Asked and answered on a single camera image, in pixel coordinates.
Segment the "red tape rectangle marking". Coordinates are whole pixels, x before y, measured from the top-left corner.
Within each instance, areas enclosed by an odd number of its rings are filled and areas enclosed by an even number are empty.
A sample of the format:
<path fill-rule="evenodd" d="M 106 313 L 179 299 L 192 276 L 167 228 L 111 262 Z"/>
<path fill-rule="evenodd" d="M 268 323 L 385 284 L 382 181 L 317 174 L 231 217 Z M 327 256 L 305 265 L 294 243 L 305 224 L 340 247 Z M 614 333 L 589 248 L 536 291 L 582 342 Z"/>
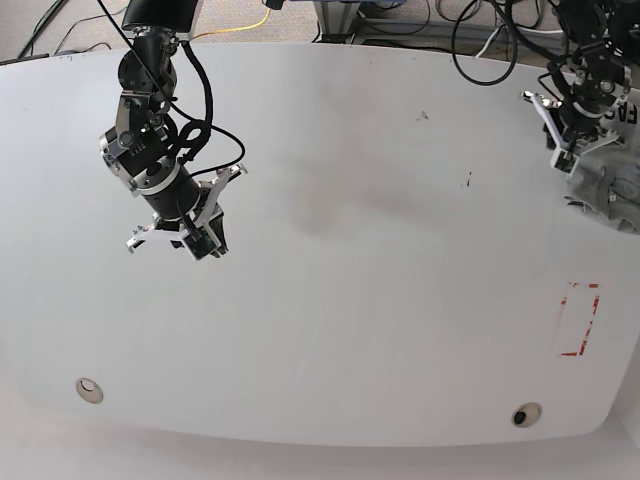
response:
<path fill-rule="evenodd" d="M 579 357 L 585 353 L 600 296 L 598 283 L 569 283 L 561 301 L 554 342 L 559 356 Z"/>

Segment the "aluminium frame base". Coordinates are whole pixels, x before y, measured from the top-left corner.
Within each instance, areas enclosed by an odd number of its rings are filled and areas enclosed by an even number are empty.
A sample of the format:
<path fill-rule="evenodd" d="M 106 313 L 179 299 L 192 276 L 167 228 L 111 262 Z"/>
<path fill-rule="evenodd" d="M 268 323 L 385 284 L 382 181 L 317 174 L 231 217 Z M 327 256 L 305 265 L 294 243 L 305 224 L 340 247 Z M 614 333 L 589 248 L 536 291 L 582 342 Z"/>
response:
<path fill-rule="evenodd" d="M 471 12 L 461 16 L 455 26 L 451 15 L 442 10 L 442 1 L 427 1 L 424 17 L 409 19 L 389 14 L 401 1 L 313 1 L 319 29 L 319 41 L 332 44 L 375 44 L 397 47 L 448 49 L 451 36 L 456 35 L 463 46 L 512 46 L 507 27 L 496 20 L 493 25 L 477 21 L 482 8 L 480 1 Z"/>

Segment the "right table grommet hole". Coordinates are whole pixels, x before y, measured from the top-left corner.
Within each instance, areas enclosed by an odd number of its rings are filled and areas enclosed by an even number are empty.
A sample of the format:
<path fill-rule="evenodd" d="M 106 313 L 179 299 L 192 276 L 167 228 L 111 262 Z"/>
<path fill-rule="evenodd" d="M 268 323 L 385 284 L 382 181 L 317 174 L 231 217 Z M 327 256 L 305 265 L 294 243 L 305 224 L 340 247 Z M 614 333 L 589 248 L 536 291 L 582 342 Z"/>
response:
<path fill-rule="evenodd" d="M 542 416 L 542 406 L 536 402 L 528 402 L 519 406 L 511 416 L 512 425 L 516 428 L 529 428 Z"/>

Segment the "table grommet hole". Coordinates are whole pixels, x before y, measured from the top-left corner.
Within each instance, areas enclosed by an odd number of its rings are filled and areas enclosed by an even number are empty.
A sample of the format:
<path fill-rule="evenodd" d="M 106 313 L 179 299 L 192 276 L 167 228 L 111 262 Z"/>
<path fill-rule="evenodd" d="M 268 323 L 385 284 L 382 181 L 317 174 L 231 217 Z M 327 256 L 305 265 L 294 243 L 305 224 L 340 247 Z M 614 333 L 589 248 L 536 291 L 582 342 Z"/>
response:
<path fill-rule="evenodd" d="M 542 416 L 542 406 L 536 402 L 528 402 L 519 406 L 511 416 L 512 425 L 516 428 L 529 428 Z"/>
<path fill-rule="evenodd" d="M 75 382 L 77 394 L 87 403 L 97 405 L 104 400 L 102 388 L 89 378 L 79 378 Z"/>

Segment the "left table grommet hole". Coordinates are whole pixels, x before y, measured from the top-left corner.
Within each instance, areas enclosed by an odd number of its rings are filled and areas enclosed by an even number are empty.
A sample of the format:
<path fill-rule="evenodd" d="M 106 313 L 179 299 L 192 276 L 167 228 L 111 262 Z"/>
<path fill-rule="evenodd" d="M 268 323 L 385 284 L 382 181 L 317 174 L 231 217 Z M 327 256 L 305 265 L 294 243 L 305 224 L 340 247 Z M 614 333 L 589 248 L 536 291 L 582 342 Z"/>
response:
<path fill-rule="evenodd" d="M 97 405 L 104 400 L 102 388 L 89 378 L 79 378 L 75 382 L 77 394 L 87 403 Z"/>

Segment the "grey t-shirt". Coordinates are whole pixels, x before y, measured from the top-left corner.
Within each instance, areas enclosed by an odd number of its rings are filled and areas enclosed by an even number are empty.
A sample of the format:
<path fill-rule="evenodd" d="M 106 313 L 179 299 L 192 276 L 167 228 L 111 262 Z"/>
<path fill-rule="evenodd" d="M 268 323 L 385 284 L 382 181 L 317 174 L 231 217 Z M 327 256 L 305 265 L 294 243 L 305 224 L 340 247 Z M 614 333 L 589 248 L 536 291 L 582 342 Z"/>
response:
<path fill-rule="evenodd" d="M 567 206 L 611 230 L 639 234 L 639 108 L 626 100 L 599 112 L 604 126 L 622 134 L 623 147 L 601 147 L 578 155 L 564 175 Z"/>

